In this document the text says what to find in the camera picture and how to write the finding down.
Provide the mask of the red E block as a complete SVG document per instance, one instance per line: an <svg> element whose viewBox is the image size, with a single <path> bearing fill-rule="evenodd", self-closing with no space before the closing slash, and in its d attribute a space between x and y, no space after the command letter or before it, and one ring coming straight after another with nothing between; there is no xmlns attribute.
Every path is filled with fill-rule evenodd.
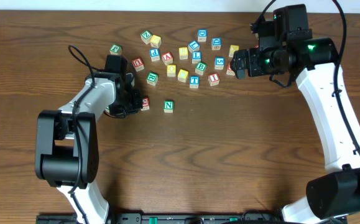
<svg viewBox="0 0 360 224"><path fill-rule="evenodd" d="M149 109L150 109L149 99L148 98L143 98L142 99L142 108L141 108L141 110L145 111L145 110L149 110Z"/></svg>

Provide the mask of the green N block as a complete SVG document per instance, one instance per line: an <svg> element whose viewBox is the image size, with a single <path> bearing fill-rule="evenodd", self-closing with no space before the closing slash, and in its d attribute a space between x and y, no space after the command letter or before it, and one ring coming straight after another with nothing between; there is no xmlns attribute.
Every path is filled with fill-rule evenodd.
<svg viewBox="0 0 360 224"><path fill-rule="evenodd" d="M174 110L174 101L165 100L164 101L164 112L165 113L173 113Z"/></svg>

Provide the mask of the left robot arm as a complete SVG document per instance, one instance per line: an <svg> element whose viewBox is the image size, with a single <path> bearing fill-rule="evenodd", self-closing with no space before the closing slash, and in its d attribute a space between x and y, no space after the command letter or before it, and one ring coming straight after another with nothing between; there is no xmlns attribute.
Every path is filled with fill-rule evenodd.
<svg viewBox="0 0 360 224"><path fill-rule="evenodd" d="M102 115L125 118L142 108L135 74L121 55L108 55L103 69L92 68L82 90L57 110L37 118L35 174L58 189L73 215L38 215L37 223L114 223L96 175L99 149L96 123Z"/></svg>

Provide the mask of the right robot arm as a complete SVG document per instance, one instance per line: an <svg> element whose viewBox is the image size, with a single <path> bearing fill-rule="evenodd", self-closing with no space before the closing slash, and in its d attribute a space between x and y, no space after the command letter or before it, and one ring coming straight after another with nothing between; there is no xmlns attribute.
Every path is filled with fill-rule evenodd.
<svg viewBox="0 0 360 224"><path fill-rule="evenodd" d="M260 15L250 25L258 46L237 50L230 63L238 79L288 73L312 113L325 158L326 175L307 183L306 194L284 206L282 223L344 223L360 212L360 125L348 98L341 60L344 49L316 39L307 9L298 4Z"/></svg>

